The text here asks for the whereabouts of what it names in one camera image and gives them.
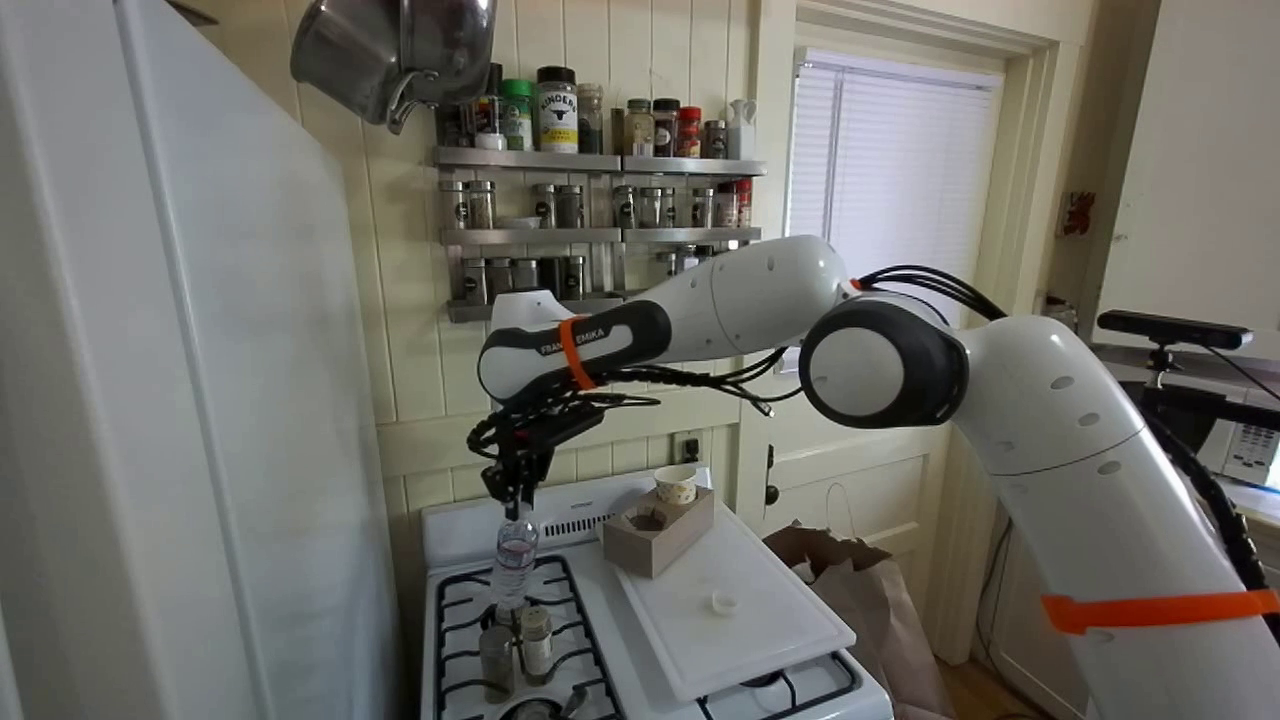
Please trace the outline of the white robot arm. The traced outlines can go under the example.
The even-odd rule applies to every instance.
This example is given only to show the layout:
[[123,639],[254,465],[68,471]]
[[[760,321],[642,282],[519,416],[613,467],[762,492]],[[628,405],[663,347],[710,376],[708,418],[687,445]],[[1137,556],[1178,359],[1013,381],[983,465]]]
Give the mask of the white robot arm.
[[519,502],[619,381],[692,383],[708,359],[792,343],[805,401],[839,428],[936,428],[1020,530],[1098,720],[1280,720],[1276,590],[1233,556],[1104,359],[1051,315],[973,329],[856,278],[816,235],[702,261],[603,310],[495,329],[473,432]]

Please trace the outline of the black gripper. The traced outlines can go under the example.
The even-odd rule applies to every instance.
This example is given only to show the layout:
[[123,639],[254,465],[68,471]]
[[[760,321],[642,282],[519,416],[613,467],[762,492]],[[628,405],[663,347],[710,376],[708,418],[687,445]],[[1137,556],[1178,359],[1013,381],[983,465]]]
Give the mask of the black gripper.
[[580,390],[535,390],[499,405],[466,432],[466,446],[487,459],[479,471],[503,521],[535,507],[535,488],[546,480],[561,445],[603,418],[603,405]]

